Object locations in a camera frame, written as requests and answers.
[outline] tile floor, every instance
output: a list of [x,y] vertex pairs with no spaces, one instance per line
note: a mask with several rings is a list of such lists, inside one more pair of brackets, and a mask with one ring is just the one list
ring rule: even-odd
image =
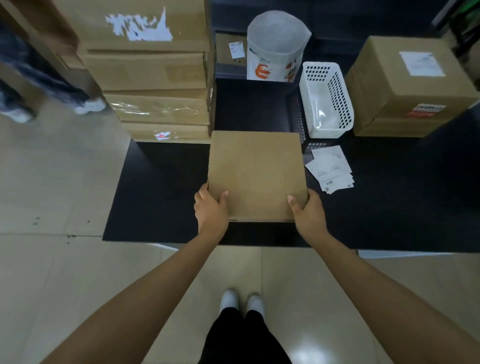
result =
[[[111,111],[76,116],[51,99],[31,124],[0,118],[0,363],[38,363],[101,304],[174,253],[101,241],[128,142]],[[480,255],[371,263],[480,340]],[[294,364],[390,363],[311,249],[224,246],[144,362],[197,362],[231,287],[243,305],[251,292],[263,295],[267,324]]]

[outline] black table surface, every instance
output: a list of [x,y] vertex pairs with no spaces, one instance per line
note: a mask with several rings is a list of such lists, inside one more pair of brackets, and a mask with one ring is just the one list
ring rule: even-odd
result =
[[[479,106],[422,138],[355,137],[341,145],[355,187],[321,192],[330,232],[350,248],[480,252]],[[216,130],[297,132],[298,84],[217,79]],[[185,243],[209,145],[131,141],[104,240]],[[305,163],[312,159],[304,153]],[[230,223],[222,244],[307,246],[292,223]]]

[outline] red sticker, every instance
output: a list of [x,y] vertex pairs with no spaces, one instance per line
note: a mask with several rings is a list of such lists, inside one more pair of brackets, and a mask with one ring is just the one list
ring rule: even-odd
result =
[[413,116],[415,118],[428,118],[433,115],[435,115],[434,112],[426,112],[426,111],[409,111],[405,114],[405,116]]

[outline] white shoe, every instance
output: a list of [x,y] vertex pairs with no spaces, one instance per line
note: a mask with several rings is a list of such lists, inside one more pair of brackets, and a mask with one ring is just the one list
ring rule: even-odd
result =
[[74,107],[73,112],[77,115],[85,115],[91,111],[92,112],[102,111],[106,107],[107,107],[107,103],[101,97],[97,97],[95,99],[85,101],[85,103],[82,106]]
[[226,291],[222,296],[222,302],[220,302],[220,312],[227,307],[234,307],[239,309],[239,297],[234,290]]
[[10,119],[25,124],[33,119],[33,114],[26,109],[15,109],[12,111],[1,112],[2,115],[8,116]]
[[265,320],[265,305],[264,301],[258,294],[250,296],[247,303],[247,312],[250,310],[257,311]]

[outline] hand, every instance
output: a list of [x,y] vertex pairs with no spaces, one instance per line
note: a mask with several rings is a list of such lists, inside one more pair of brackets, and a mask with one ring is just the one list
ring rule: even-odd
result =
[[295,197],[288,196],[287,200],[293,211],[297,230],[305,241],[312,245],[330,237],[330,233],[327,230],[325,211],[320,196],[310,188],[308,195],[309,199],[303,210]]
[[219,243],[228,227],[228,191],[222,192],[217,202],[208,191],[208,183],[195,194],[195,217],[198,220],[198,235]]

